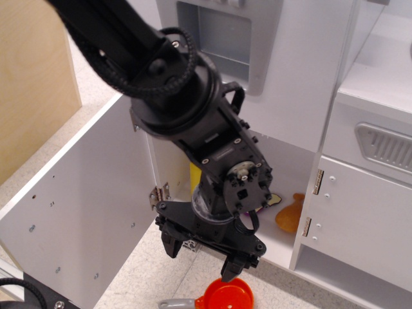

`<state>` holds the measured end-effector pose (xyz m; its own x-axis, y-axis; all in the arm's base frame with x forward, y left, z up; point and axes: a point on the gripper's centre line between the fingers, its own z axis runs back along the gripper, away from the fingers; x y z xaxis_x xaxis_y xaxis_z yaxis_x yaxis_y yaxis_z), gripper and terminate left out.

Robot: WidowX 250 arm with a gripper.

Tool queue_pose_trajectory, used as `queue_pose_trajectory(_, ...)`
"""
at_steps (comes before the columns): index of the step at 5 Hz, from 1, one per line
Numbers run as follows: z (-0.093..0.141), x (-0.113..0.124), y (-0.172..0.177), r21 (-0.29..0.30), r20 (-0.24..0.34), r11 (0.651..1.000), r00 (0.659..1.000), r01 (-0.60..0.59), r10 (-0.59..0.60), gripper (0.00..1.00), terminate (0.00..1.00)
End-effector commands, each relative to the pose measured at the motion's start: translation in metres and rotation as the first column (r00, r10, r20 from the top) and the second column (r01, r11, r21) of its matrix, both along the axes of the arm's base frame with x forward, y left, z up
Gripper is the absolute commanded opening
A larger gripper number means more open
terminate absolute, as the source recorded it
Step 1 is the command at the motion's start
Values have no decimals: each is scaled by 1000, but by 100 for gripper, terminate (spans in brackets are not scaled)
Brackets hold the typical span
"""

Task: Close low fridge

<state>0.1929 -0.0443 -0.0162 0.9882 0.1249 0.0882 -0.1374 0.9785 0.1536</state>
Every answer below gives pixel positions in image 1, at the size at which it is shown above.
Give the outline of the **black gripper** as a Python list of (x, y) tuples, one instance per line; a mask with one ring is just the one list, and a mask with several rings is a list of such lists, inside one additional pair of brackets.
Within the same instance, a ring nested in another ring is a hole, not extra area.
[(238, 230), (241, 221), (237, 218), (222, 225), (210, 223), (195, 215), (190, 202), (161, 201), (155, 209), (166, 254), (175, 258), (183, 242), (191, 239), (219, 252), (226, 256), (221, 269), (222, 282), (231, 282), (244, 268), (256, 267), (267, 251), (255, 235)]

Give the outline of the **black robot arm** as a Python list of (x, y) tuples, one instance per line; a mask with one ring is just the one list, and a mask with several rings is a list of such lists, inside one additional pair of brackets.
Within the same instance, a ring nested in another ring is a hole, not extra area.
[(271, 198), (272, 170), (239, 117), (245, 98), (181, 28), (155, 30), (127, 1), (52, 1), (98, 76), (131, 99), (133, 123), (171, 141), (201, 170), (189, 202), (161, 201), (156, 224), (167, 254), (196, 241), (225, 255), (224, 282), (256, 267), (258, 208)]

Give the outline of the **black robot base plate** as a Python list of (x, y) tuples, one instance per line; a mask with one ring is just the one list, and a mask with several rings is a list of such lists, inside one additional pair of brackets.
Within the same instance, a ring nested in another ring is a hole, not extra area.
[[(23, 273), (23, 279), (33, 286), (35, 286), (42, 296), (44, 297), (47, 307), (48, 308), (55, 308), (57, 302), (61, 301), (64, 303), (64, 309), (71, 308), (71, 309), (80, 309), (75, 303), (70, 301), (68, 298), (64, 297), (63, 295), (59, 294), (55, 290), (51, 289), (50, 287), (44, 285), (40, 281), (36, 280), (34, 277), (30, 276), (29, 274)], [(38, 299), (31, 293), (31, 291), (24, 289), (24, 301), (26, 303), (30, 303), (33, 305), (38, 306), (39, 302)]]

